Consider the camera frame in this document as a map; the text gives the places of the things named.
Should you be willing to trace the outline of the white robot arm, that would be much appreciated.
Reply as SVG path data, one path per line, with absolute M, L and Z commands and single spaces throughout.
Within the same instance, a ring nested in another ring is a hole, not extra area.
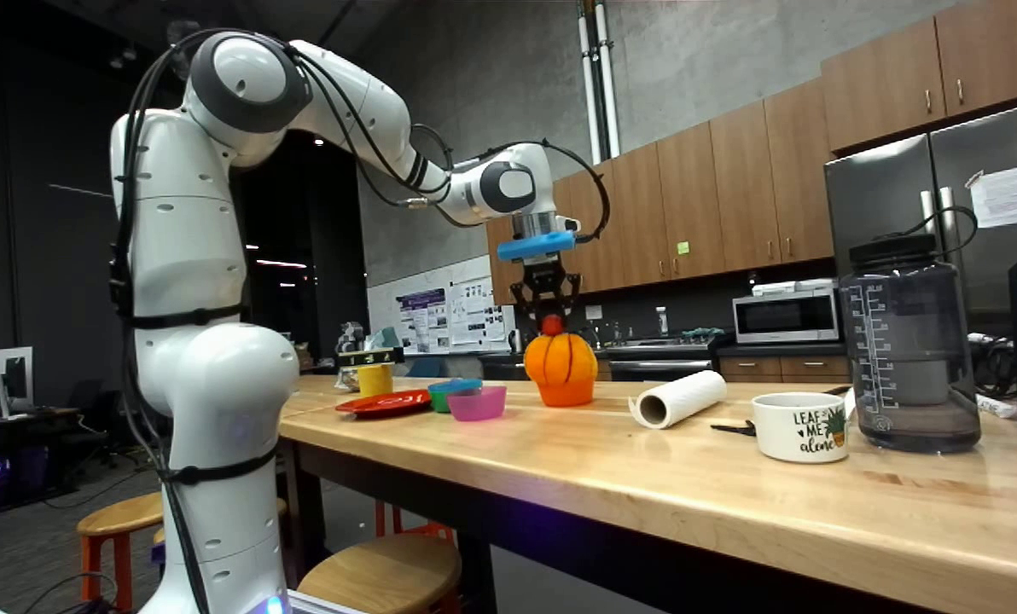
M 580 243 L 556 213 L 550 150 L 523 141 L 439 168 L 414 147 L 407 102 L 310 41 L 189 33 L 179 102 L 146 72 L 110 134 L 118 236 L 110 285 L 121 312 L 134 407 L 162 420 L 144 451 L 162 500 L 162 576 L 138 614 L 291 614 L 277 521 L 280 408 L 295 349 L 246 318 L 246 243 L 229 174 L 291 134 L 353 152 L 456 225 L 506 218 L 499 249 L 536 313 L 559 305 L 559 257 Z

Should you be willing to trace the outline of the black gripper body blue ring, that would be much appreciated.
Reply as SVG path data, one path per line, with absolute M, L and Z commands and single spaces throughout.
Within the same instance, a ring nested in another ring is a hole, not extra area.
M 552 213 L 513 216 L 513 236 L 493 249 L 499 258 L 523 274 L 507 285 L 516 305 L 566 305 L 580 289 L 580 276 L 563 271 L 563 257 L 577 247 L 577 230 Z

